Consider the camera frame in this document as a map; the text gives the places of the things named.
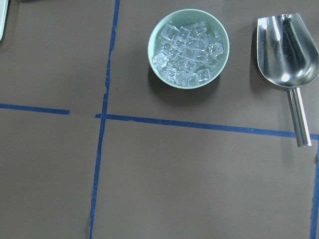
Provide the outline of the green bowl of ice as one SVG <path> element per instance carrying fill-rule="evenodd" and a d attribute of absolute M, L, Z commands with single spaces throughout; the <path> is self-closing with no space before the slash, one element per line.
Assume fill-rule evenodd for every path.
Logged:
<path fill-rule="evenodd" d="M 225 68 L 229 52 L 223 24 L 199 9 L 181 9 L 165 16 L 148 41 L 152 71 L 178 89 L 196 89 L 214 81 Z"/>

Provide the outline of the steel ice scoop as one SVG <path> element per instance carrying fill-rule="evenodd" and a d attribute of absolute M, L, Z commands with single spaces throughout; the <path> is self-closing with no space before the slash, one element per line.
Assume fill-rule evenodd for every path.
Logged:
<path fill-rule="evenodd" d="M 257 20 L 256 53 L 263 77 L 288 96 L 297 145 L 311 146 L 301 88 L 319 74 L 319 52 L 298 13 Z"/>

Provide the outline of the cream bear tray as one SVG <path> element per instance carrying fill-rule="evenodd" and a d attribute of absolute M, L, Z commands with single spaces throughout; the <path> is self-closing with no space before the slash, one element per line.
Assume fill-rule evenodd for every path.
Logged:
<path fill-rule="evenodd" d="M 8 3 L 9 3 L 9 0 L 0 0 L 0 40 L 2 40 L 2 37 L 4 34 Z"/>

